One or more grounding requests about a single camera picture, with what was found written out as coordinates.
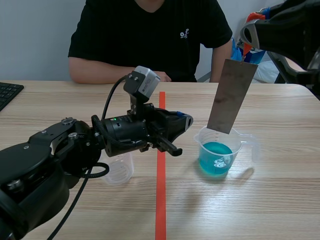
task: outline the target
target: person's hand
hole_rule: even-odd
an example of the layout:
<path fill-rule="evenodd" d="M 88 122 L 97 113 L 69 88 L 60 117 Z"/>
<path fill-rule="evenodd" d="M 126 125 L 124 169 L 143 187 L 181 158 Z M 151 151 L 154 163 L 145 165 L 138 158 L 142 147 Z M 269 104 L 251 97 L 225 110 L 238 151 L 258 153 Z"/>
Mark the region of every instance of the person's hand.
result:
<path fill-rule="evenodd" d="M 155 71 L 155 73 L 160 77 L 161 82 L 172 82 L 171 78 L 164 71 Z"/>

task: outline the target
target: wooden table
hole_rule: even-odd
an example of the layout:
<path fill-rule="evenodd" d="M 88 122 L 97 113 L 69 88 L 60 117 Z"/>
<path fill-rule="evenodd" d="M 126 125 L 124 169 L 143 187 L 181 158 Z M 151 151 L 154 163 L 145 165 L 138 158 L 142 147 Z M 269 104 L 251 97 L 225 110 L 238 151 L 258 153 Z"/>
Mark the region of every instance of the wooden table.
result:
<path fill-rule="evenodd" d="M 74 117 L 90 123 L 102 113 L 110 85 L 11 81 L 25 89 L 0 112 L 0 150 L 26 142 L 32 134 Z M 161 83 L 166 106 L 194 117 L 191 129 L 176 140 L 177 158 L 166 155 L 168 240 L 318 240 L 320 237 L 320 102 L 289 84 L 253 84 L 234 127 L 261 143 L 260 162 L 244 148 L 223 180 L 207 178 L 197 163 L 193 136 L 206 125 L 217 84 Z M 117 89 L 109 117 L 129 109 L 129 96 Z M 89 180 L 56 240 L 155 239 L 157 152 L 134 153 L 135 172 L 128 184 L 109 186 Z M 70 206 L 29 233 L 45 240 Z"/>

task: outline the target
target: blue liquid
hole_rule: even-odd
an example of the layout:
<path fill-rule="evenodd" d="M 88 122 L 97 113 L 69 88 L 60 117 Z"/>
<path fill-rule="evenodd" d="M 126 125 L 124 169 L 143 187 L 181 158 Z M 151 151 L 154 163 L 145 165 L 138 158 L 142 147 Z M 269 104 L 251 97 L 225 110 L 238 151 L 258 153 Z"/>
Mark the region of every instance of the blue liquid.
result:
<path fill-rule="evenodd" d="M 232 151 L 226 145 L 219 142 L 208 142 L 203 145 L 207 150 L 216 154 L 232 154 Z M 234 163 L 234 156 L 219 156 L 207 152 L 200 147 L 199 162 L 205 172 L 211 175 L 221 175 L 229 171 Z"/>

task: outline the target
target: empty measuring cup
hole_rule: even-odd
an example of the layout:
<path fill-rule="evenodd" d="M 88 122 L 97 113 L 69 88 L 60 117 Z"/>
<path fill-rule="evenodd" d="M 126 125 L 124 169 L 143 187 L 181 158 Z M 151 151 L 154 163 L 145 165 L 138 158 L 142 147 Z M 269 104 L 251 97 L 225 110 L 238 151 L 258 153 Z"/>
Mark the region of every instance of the empty measuring cup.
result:
<path fill-rule="evenodd" d="M 194 136 L 199 144 L 199 163 L 211 175 L 221 175 L 229 171 L 243 145 L 252 146 L 252 160 L 259 160 L 260 144 L 252 135 L 240 134 L 232 129 L 230 134 L 203 127 Z"/>
<path fill-rule="evenodd" d="M 134 174 L 134 162 L 131 153 L 114 157 L 108 157 L 103 153 L 99 162 L 109 165 L 110 171 L 103 178 L 110 185 L 125 184 Z"/>

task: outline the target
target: screw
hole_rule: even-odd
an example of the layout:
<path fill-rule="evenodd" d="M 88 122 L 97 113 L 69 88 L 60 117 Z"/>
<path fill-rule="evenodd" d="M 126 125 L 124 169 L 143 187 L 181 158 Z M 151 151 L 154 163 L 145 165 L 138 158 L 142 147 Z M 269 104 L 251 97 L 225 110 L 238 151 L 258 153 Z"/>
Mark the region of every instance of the screw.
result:
<path fill-rule="evenodd" d="M 70 133 L 68 135 L 68 137 L 71 139 L 71 140 L 76 140 L 79 136 L 76 132 L 73 132 L 73 133 Z"/>

